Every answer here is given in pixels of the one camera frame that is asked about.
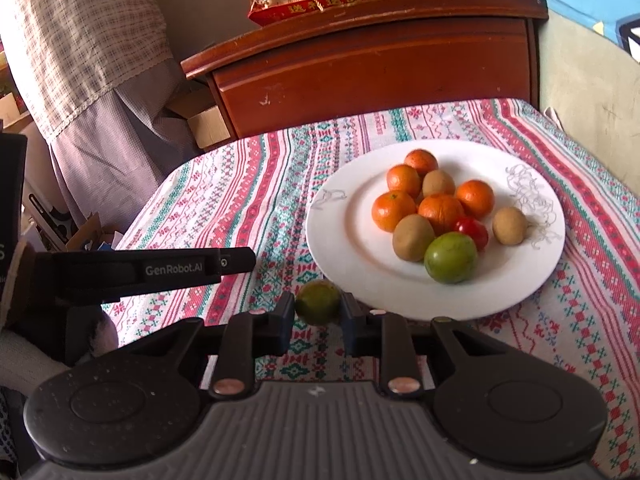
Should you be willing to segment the gloved left hand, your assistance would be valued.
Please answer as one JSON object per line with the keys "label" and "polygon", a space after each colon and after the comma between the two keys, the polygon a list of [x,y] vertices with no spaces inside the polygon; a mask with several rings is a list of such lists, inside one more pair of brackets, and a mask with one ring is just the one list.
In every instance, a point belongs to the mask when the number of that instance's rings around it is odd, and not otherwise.
{"label": "gloved left hand", "polygon": [[89,341],[89,349],[72,364],[55,361],[21,336],[5,328],[1,332],[1,385],[30,396],[43,382],[118,348],[111,318],[102,312]]}

